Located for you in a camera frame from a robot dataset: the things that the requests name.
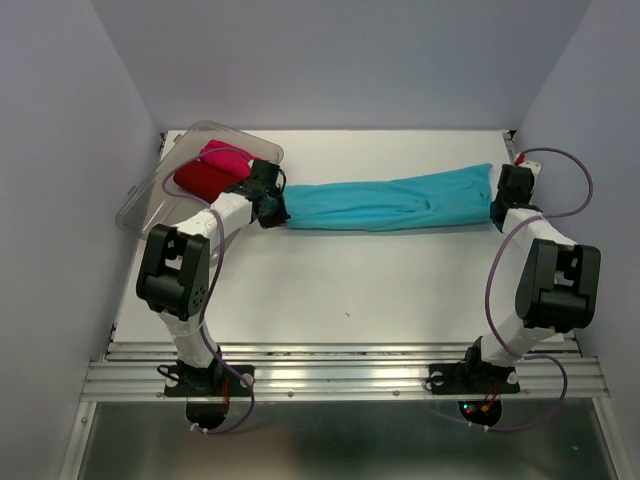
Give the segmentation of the turquoise t shirt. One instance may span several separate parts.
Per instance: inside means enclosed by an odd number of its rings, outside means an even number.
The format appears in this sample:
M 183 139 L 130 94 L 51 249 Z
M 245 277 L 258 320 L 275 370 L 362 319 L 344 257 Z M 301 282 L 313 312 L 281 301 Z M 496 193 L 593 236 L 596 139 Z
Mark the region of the turquoise t shirt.
M 492 166 L 387 181 L 292 185 L 287 225 L 299 230 L 392 232 L 484 223 Z

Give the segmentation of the clear plastic bin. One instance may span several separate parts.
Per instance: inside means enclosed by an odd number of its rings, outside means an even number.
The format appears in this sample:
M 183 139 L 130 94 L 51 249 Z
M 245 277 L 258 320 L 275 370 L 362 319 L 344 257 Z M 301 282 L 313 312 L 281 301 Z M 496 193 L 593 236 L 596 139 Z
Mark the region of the clear plastic bin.
M 211 121 L 199 121 L 174 142 L 156 169 L 133 190 L 117 213 L 116 224 L 142 240 L 158 225 L 175 227 L 184 234 L 209 238 L 214 251 L 221 234 L 229 242 L 244 226 L 258 223 L 251 219 L 251 203 L 241 195 L 225 192 L 208 204 L 174 183 L 173 175 L 179 168 L 193 161 L 202 162 L 200 151 L 211 140 L 239 147 L 252 154 L 254 160 L 279 166 L 284 157 L 277 144 Z

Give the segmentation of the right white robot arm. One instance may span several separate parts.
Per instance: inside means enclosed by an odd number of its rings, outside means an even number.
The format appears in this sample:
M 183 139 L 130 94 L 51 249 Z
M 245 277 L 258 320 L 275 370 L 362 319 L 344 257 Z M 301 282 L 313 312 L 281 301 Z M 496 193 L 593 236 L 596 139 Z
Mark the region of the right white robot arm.
M 590 325 L 595 315 L 601 252 L 561 234 L 530 203 L 540 168 L 503 165 L 490 218 L 505 235 L 498 253 L 515 243 L 526 255 L 514 311 L 467 350 L 463 384 L 482 390 L 539 343 Z

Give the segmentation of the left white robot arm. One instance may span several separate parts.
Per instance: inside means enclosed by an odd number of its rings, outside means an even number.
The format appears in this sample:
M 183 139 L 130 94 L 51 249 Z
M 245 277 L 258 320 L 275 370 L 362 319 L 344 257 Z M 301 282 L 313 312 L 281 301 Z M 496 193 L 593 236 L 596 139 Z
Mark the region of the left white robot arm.
M 147 235 L 136 295 L 164 322 L 177 349 L 175 366 L 163 367 L 173 381 L 186 380 L 199 393 L 215 392 L 222 382 L 219 347 L 208 335 L 204 313 L 221 271 L 229 236 L 253 222 L 279 227 L 289 218 L 286 176 L 263 159 L 193 160 L 170 181 L 176 197 L 203 208 L 174 225 L 159 223 Z

